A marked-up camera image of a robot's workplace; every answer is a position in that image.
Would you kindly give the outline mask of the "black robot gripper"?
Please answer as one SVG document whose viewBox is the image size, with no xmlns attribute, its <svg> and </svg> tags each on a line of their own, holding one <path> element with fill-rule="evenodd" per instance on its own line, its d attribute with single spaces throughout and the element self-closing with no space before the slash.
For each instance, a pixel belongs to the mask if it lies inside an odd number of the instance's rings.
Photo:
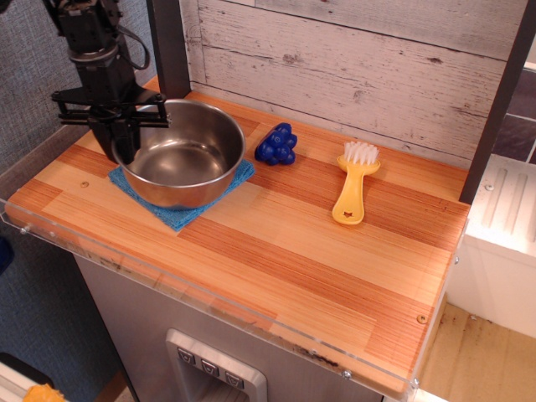
<svg viewBox="0 0 536 402">
<path fill-rule="evenodd" d="M 119 44 L 90 53 L 70 50 L 68 56 L 76 67 L 81 87 L 55 91 L 52 100 L 65 124 L 87 125 L 90 119 L 115 121 L 90 123 L 90 129 L 110 161 L 130 164 L 140 148 L 139 126 L 167 127 L 169 118 L 164 96 L 136 82 L 125 50 Z"/>
</svg>

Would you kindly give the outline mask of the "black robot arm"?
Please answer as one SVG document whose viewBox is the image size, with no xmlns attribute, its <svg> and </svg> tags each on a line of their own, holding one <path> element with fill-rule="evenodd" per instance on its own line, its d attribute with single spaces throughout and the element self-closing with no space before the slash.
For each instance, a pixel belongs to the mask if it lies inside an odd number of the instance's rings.
<svg viewBox="0 0 536 402">
<path fill-rule="evenodd" d="M 130 56 L 127 39 L 137 36 L 120 24 L 116 1 L 47 1 L 45 7 L 68 44 L 81 86 L 56 91 L 53 101 L 65 125 L 88 126 L 113 162 L 132 162 L 141 147 L 143 128 L 167 128 L 164 95 L 141 87 L 142 64 Z"/>
</svg>

